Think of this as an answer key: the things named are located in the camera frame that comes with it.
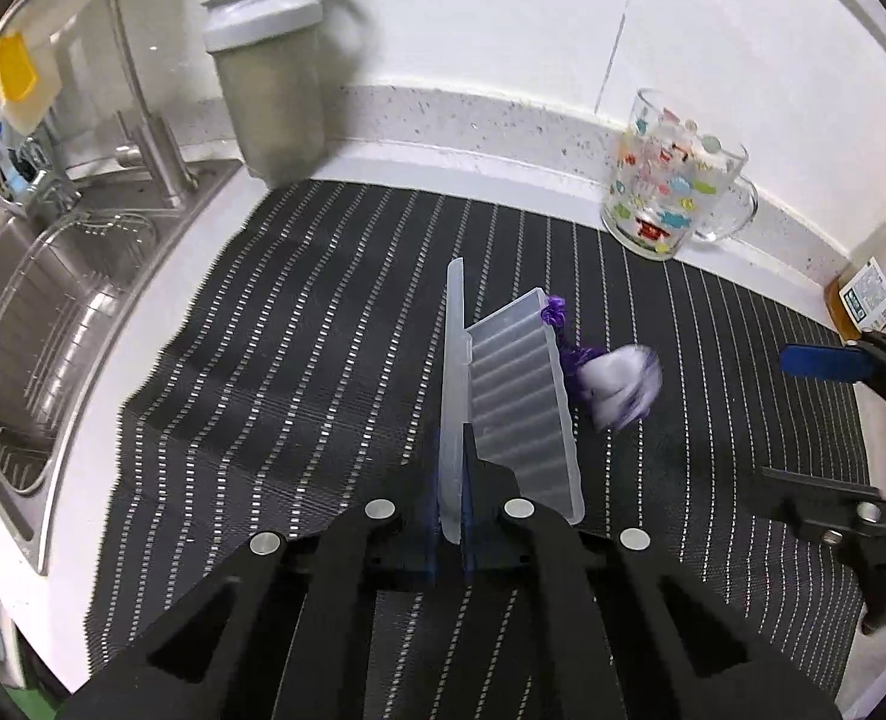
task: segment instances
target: wire basket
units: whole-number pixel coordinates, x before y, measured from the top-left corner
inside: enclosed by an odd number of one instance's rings
[[[62,416],[158,230],[134,213],[73,213],[27,250],[0,298],[0,471],[41,482]]]

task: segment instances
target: sink basin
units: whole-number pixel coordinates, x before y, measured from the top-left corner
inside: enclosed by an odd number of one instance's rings
[[[155,271],[240,166],[192,166],[199,190],[181,208],[145,172],[78,184],[72,213],[44,229],[0,228],[0,514],[46,573],[60,472],[102,362]]]

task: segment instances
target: placemat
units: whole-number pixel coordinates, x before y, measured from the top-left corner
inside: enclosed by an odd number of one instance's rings
[[[834,693],[856,581],[828,548],[740,502],[755,466],[867,483],[852,388],[777,365],[784,343],[835,343],[830,331],[589,227],[318,181],[259,205],[120,413],[120,476],[86,618],[91,668],[250,533],[318,531],[418,451],[439,418],[457,256],[468,322],[538,286],[566,299],[578,343],[658,352],[663,391],[643,423],[598,433],[574,412],[581,528],[645,528]],[[535,718],[534,663],[522,594],[382,594],[366,716]]]

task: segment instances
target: white countertop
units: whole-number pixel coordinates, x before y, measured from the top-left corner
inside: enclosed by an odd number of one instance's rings
[[[232,155],[213,143],[195,151]],[[600,227],[598,185],[511,160],[399,143],[345,143],[317,178],[418,187],[523,208]],[[211,201],[134,308],[94,387],[68,456],[52,523],[46,576],[28,565],[0,520],[0,599],[27,640],[67,688],[89,679],[84,621],[100,541],[118,477],[118,415],[147,380],[158,353],[179,331],[190,303],[226,242],[267,194],[240,170]],[[768,255],[739,242],[689,247],[680,259],[773,298],[826,324],[821,288]],[[886,469],[886,404],[859,397],[870,474]]]

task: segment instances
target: bottle label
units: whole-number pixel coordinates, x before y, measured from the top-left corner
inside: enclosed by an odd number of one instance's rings
[[[876,257],[870,257],[869,262],[840,287],[840,300],[861,330],[886,327],[886,276]]]

